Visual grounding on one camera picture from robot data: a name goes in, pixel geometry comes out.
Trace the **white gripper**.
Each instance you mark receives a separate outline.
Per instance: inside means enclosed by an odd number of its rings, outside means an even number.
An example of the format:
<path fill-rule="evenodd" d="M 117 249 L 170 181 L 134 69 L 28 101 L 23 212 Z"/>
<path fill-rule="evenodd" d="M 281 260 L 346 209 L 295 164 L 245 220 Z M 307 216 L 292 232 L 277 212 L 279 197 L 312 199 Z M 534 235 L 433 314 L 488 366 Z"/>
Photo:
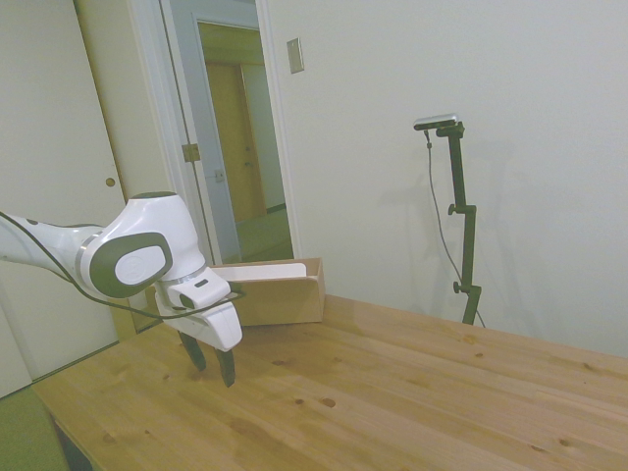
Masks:
<path fill-rule="evenodd" d="M 205 356 L 197 340 L 215 347 L 222 380 L 227 388 L 236 381 L 234 353 L 242 339 L 228 284 L 198 287 L 194 283 L 157 286 L 156 300 L 165 323 L 179 332 L 183 347 L 198 371 L 205 370 Z"/>

